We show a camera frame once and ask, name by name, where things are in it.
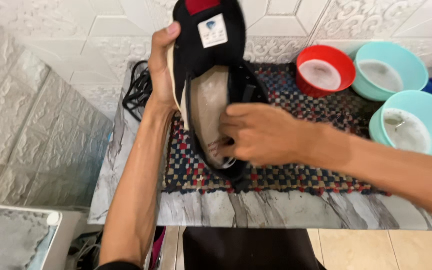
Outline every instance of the turquoise bowl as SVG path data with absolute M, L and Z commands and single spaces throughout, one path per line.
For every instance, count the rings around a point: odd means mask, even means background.
M 423 91 L 402 91 L 388 98 L 388 100 L 373 114 L 369 121 L 369 135 L 373 141 L 395 147 L 388 137 L 384 126 L 383 111 L 385 109 L 401 109 L 419 118 L 431 136 L 432 155 L 432 94 Z
M 361 71 L 359 62 L 375 59 L 392 66 L 403 81 L 403 90 L 421 90 L 428 83 L 428 70 L 423 61 L 409 50 L 392 42 L 369 42 L 356 53 L 354 66 L 356 79 L 353 89 L 363 98 L 371 101 L 386 101 L 397 92 L 379 87 Z

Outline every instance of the red bowl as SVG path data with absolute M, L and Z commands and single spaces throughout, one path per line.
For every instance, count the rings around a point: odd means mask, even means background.
M 300 66 L 308 60 L 323 60 L 331 64 L 341 76 L 341 84 L 338 89 L 329 90 L 317 87 L 312 83 L 306 81 L 300 73 Z M 356 69 L 354 68 L 353 61 L 346 55 L 346 53 L 340 51 L 337 48 L 326 46 L 326 45 L 313 45 L 305 48 L 298 56 L 296 60 L 296 85 L 306 95 L 313 98 L 320 98 L 334 92 L 338 92 L 348 88 L 356 78 Z

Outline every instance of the hand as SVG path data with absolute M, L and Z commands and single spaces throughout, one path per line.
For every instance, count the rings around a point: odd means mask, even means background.
M 150 101 L 158 106 L 177 110 L 173 97 L 173 87 L 167 62 L 168 46 L 176 40 L 181 33 L 179 22 L 173 22 L 168 28 L 161 29 L 153 34 L 151 42 L 151 56 L 148 60 L 149 73 L 153 82 L 153 94 Z
M 311 162 L 311 148 L 327 128 L 263 103 L 229 105 L 219 122 L 219 132 L 234 139 L 233 145 L 221 146 L 219 153 L 254 166 Z

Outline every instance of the white textured wall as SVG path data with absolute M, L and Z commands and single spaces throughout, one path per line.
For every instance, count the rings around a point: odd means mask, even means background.
M 0 27 L 0 204 L 89 206 L 111 128 Z
M 432 0 L 239 0 L 245 58 L 287 63 L 306 46 L 347 53 L 391 40 L 432 67 Z M 128 61 L 147 59 L 151 35 L 176 0 L 0 0 L 0 23 L 114 117 Z

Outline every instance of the soapy water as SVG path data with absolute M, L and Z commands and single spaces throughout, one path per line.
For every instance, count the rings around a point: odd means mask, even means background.
M 336 90 L 341 85 L 341 75 L 330 63 L 311 59 L 299 66 L 303 78 L 321 89 Z
M 358 64 L 364 75 L 375 85 L 393 92 L 403 91 L 403 80 L 392 66 L 376 59 L 361 60 Z
M 431 150 L 431 136 L 424 123 L 414 114 L 399 108 L 383 112 L 384 128 L 397 149 L 427 154 Z

